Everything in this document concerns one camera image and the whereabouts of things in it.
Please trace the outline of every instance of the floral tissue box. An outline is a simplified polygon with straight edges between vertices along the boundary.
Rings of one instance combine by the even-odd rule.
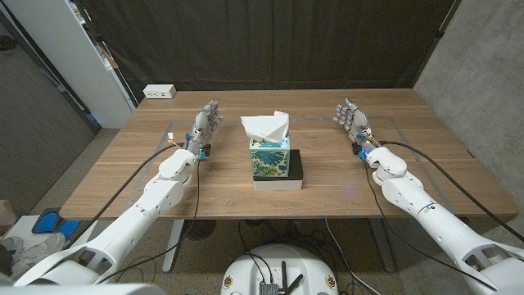
[[[250,140],[249,152],[253,176],[287,177],[289,172],[289,136],[277,143]]]

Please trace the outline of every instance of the floor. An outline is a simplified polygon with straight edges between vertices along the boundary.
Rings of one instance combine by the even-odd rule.
[[[102,129],[34,207],[31,214],[39,214],[48,207],[60,207],[73,193],[117,132],[117,129]],[[326,238],[328,234],[322,220],[268,220],[268,223],[280,235],[287,236],[287,241],[290,243],[304,247],[318,256],[318,252],[322,253],[332,270],[337,271],[339,291],[346,288],[349,283],[349,273],[332,248],[332,240]],[[487,238],[522,247],[520,242],[495,227],[494,222],[490,220],[471,220],[469,224]],[[509,224],[521,232],[524,230],[524,220],[521,214]],[[323,247],[330,248],[331,251],[318,250],[311,244],[306,244],[303,238],[296,237],[296,232],[290,231],[291,225],[295,225],[301,234],[315,237],[315,241],[324,243]],[[382,294],[472,294],[460,275],[419,256],[392,236],[390,236],[390,241],[399,271],[385,272],[382,269],[380,255],[367,220],[330,220],[330,225],[355,273]],[[449,258],[428,238],[414,220],[393,220],[391,225],[412,244],[450,263]],[[169,238],[170,226],[170,221],[156,221],[131,251],[123,266],[135,260],[144,259],[144,256],[163,252]],[[276,239],[267,224],[250,226],[242,222],[241,227],[242,237],[248,248],[271,243]],[[119,281],[121,283],[152,282],[169,294],[219,293],[224,272],[243,252],[238,234],[238,220],[219,220],[212,235],[208,238],[183,241],[171,273],[162,273],[160,269],[162,259],[159,258],[156,259],[156,265],[148,262],[139,266],[139,269],[125,272]],[[365,293],[368,292],[363,292],[359,288],[355,289],[355,294]]]

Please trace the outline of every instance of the tissue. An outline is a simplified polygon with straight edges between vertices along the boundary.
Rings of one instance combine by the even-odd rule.
[[[241,116],[246,135],[258,141],[277,143],[289,131],[289,114],[275,111],[273,116]]]

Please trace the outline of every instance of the cable on floor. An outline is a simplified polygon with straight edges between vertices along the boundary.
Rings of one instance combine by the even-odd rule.
[[[109,201],[107,201],[106,205],[104,205],[104,207],[102,209],[100,209],[100,211],[90,220],[88,221],[88,223],[85,225],[84,227],[84,233],[86,230],[88,230],[91,225],[93,225],[93,223],[95,223],[95,221],[98,220],[98,218],[100,218],[100,216],[102,215],[102,213],[104,213],[104,211],[109,207],[109,205],[116,199],[116,197],[118,197],[120,195],[120,193],[122,193],[122,191],[124,190],[125,187],[128,186],[128,184],[131,182],[131,180],[133,180],[133,178],[135,176],[137,176],[138,172],[140,172],[140,170],[147,164],[149,163],[149,161],[151,161],[152,159],[154,159],[156,156],[160,155],[162,152],[170,149],[170,148],[174,148],[174,147],[177,147],[176,144],[170,144],[168,145],[167,147],[163,147],[162,149],[160,149],[159,151],[153,153],[150,157],[148,157],[134,172],[133,174],[125,181],[124,184],[122,184],[122,186],[116,191],[116,193],[113,195],[113,197],[111,197],[111,199],[109,199]],[[76,240],[78,238],[80,238],[80,236],[82,236],[82,234],[84,233],[81,233],[81,234],[76,234],[74,238],[72,238],[68,243],[67,245],[64,247],[64,250],[66,249],[69,249],[71,247],[71,245],[73,245]]]
[[[346,255],[344,255],[344,252],[342,251],[342,248],[341,248],[341,245],[338,243],[337,239],[335,238],[335,235],[333,235],[333,232],[331,231],[331,229],[329,228],[329,223],[328,223],[328,219],[327,218],[324,218],[324,221],[326,222],[326,228],[327,228],[327,231],[329,232],[329,234],[331,235],[331,238],[333,239],[333,241],[335,242],[335,244],[337,245],[338,247],[338,251],[341,253],[342,255],[342,258],[343,258],[343,261],[344,261],[344,264],[346,264],[346,267],[347,269],[350,271],[351,275],[353,275],[353,277],[359,281],[364,287],[366,287],[369,291],[371,291],[372,293],[375,293],[377,295],[381,295],[377,290],[375,290],[374,288],[372,288],[370,285],[366,284],[366,282],[364,282],[362,279],[360,279],[355,273],[354,271],[351,269],[350,267],[350,264],[347,262],[347,259],[346,259]]]
[[[466,197],[468,197],[470,200],[472,200],[472,202],[475,203],[475,205],[477,205],[479,208],[481,208],[489,217],[491,217],[491,219],[493,219],[494,221],[496,221],[499,225],[501,225],[502,227],[504,227],[508,232],[510,232],[512,235],[514,235],[515,237],[517,237],[518,239],[520,239],[521,241],[524,242],[524,236],[522,236],[521,234],[519,234],[515,229],[512,229],[511,227],[509,227],[509,225],[506,225],[501,219],[499,219],[499,217],[497,217],[495,214],[493,214],[488,208],[484,207],[484,205],[482,205],[479,201],[477,201],[466,189],[464,189],[457,181],[455,181],[455,179],[453,179],[453,177],[451,177],[442,167],[440,167],[440,165],[438,165],[435,161],[433,161],[433,159],[431,159],[428,155],[426,155],[425,153],[423,152],[420,152],[418,149],[416,149],[415,147],[412,147],[408,144],[405,144],[405,143],[397,143],[397,142],[391,142],[391,141],[381,141],[380,144],[382,145],[386,145],[386,144],[394,144],[394,145],[398,145],[398,146],[401,146],[401,147],[404,147],[404,148],[408,148],[414,152],[416,152],[417,154],[419,154],[420,156],[422,157],[425,157],[430,163],[432,163],[440,172],[442,172],[442,174],[447,178],[449,179],[449,181],[451,181],[452,184],[454,184],[462,193],[464,193],[466,195]]]
[[[303,234],[303,233],[301,233],[298,230],[298,228],[296,227],[296,225],[293,223],[292,220],[289,220],[288,222],[289,222],[289,225],[290,225],[290,226],[288,226],[288,229],[291,227],[291,229],[293,229],[294,232],[290,232],[289,230],[287,230],[286,234],[283,235],[283,234],[280,234],[273,227],[273,225],[271,225],[269,220],[264,220],[264,222],[262,223],[262,226],[263,226],[262,230],[264,230],[264,226],[266,225],[268,227],[269,231],[276,237],[276,240],[270,241],[270,243],[292,243],[292,242],[295,242],[295,243],[300,243],[303,246],[311,247],[311,248],[313,248],[314,250],[316,250],[319,253],[322,261],[324,263],[326,263],[326,265],[328,265],[328,262],[326,261],[324,255],[320,251],[320,250],[324,250],[325,252],[327,252],[329,254],[329,256],[331,257],[331,259],[333,261],[332,269],[333,269],[333,272],[334,272],[334,275],[335,275],[335,280],[337,281],[337,283],[339,283],[338,270],[337,270],[337,260],[335,260],[335,257],[333,256],[333,253],[332,253],[332,251],[329,248],[332,248],[332,250],[335,253],[338,254],[338,256],[340,257],[341,260],[343,260],[344,258],[342,257],[340,252],[335,248],[335,246],[333,246],[330,243],[328,243],[328,241],[327,241],[328,239],[326,237],[326,234],[323,231],[320,231],[319,229],[314,230],[313,232],[311,232],[310,235]],[[321,234],[322,238],[316,238],[314,236],[315,233]],[[351,294],[354,294],[355,293],[355,285],[360,289],[360,292],[362,294],[364,294],[364,291],[363,291],[362,287],[355,282],[355,278],[352,275],[351,275],[351,281],[348,284],[346,290],[345,291],[341,291],[341,293],[342,294],[344,294],[344,293],[348,294],[349,292],[347,291],[347,289],[348,289],[349,286],[352,286]]]
[[[140,256],[138,258],[135,258],[133,261],[131,261],[128,266],[131,266],[135,261],[137,261],[138,259],[142,259],[144,257],[150,257],[149,255],[143,255],[143,256]],[[142,269],[140,269],[139,267],[134,267],[134,269],[137,269],[137,270],[140,270],[140,272],[142,273],[142,283],[146,283],[146,281],[144,280],[144,273],[142,271]],[[125,271],[122,272],[118,278],[116,278],[116,283],[118,283],[120,281],[120,278],[122,278],[122,275],[125,274]],[[153,279],[151,280],[150,284],[153,284],[155,282],[155,278],[156,278],[156,261],[153,260]]]
[[[186,233],[181,237],[181,239],[178,241],[178,243],[176,243],[175,245],[173,245],[172,247],[170,247],[169,249],[159,253],[159,254],[156,254],[154,255],[153,257],[149,258],[149,259],[146,259],[145,261],[140,261],[140,262],[137,262],[137,263],[134,263],[132,265],[129,265],[121,270],[118,270],[116,272],[114,272],[113,274],[111,275],[108,275],[107,277],[105,277],[104,279],[102,279],[101,281],[99,281],[97,284],[101,284],[105,281],[107,281],[108,279],[114,277],[115,275],[117,274],[120,274],[120,273],[123,273],[131,268],[134,268],[135,266],[140,266],[141,264],[144,264],[148,261],[152,261],[164,254],[166,254],[167,252],[175,249],[186,237],[187,235],[189,234],[189,232],[192,230],[193,228],[193,225],[195,225],[195,220],[197,219],[197,213],[198,213],[198,204],[200,203],[200,161],[198,161],[198,164],[196,164],[196,208],[195,208],[195,215],[193,216],[193,219],[192,219],[192,223],[191,223],[191,226],[189,227],[189,230],[186,231]]]
[[[256,267],[259,269],[260,275],[262,275],[262,283],[265,284],[264,273],[262,272],[262,269],[260,268],[259,264],[256,263],[255,258],[253,257],[253,256],[257,256],[257,255],[251,254],[251,252],[249,252],[249,250],[247,250],[246,242],[244,242],[244,238],[242,237],[242,231],[241,231],[241,228],[240,228],[241,222],[242,222],[242,220],[238,221],[238,235],[240,236],[240,240],[242,241],[242,246],[244,246],[244,251],[246,251],[246,254],[243,254],[243,255],[249,255],[251,257],[251,259],[255,263]],[[262,259],[260,256],[257,256],[257,257],[260,258],[267,265],[268,270],[269,270],[269,282],[272,284],[273,283],[273,274],[271,273],[271,268],[269,268],[268,263],[264,259]]]
[[[430,255],[426,254],[425,252],[422,252],[422,251],[418,250],[415,246],[413,246],[412,244],[408,243],[405,239],[403,239],[402,237],[400,237],[400,235],[399,235],[399,234],[398,234],[398,233],[397,233],[397,232],[396,232],[396,231],[391,227],[390,223],[387,221],[386,216],[384,215],[384,212],[382,211],[382,208],[381,208],[380,205],[378,204],[377,194],[375,193],[375,189],[373,188],[373,186],[371,185],[371,182],[369,181],[368,165],[366,164],[365,161],[363,161],[363,164],[364,164],[364,168],[366,169],[366,177],[367,177],[367,180],[368,180],[369,187],[371,188],[371,191],[373,192],[373,195],[375,196],[375,203],[377,204],[378,209],[380,210],[380,213],[382,214],[382,218],[384,218],[384,221],[386,222],[387,227],[391,230],[391,232],[392,232],[392,233],[393,233],[397,238],[399,238],[402,242],[404,242],[406,245],[408,245],[410,248],[412,248],[414,251],[418,252],[419,254],[422,254],[422,255],[424,255],[425,257],[427,257],[427,258],[429,258],[429,259],[431,259],[431,260],[433,260],[433,261],[435,261],[435,262],[438,262],[438,263],[442,264],[443,266],[447,266],[447,267],[449,267],[449,268],[452,269],[452,270],[458,271],[459,273],[461,273],[461,274],[463,274],[463,275],[466,275],[467,277],[476,280],[477,282],[479,282],[479,283],[485,285],[487,288],[490,288],[490,289],[493,290],[493,291],[497,291],[496,288],[492,287],[490,284],[484,282],[483,280],[478,279],[478,278],[476,278],[476,277],[470,275],[469,273],[467,273],[467,272],[465,272],[465,271],[462,271],[462,270],[460,270],[460,269],[458,269],[458,268],[456,268],[456,267],[454,267],[454,266],[452,266],[452,265],[449,265],[449,264],[447,264],[447,263],[445,263],[445,262],[443,262],[443,261],[440,261],[440,260],[436,259],[436,258],[433,257],[433,256],[430,256]]]

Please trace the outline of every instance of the black curtain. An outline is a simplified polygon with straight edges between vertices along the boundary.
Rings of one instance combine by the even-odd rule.
[[[454,0],[83,0],[133,91],[410,87]]]

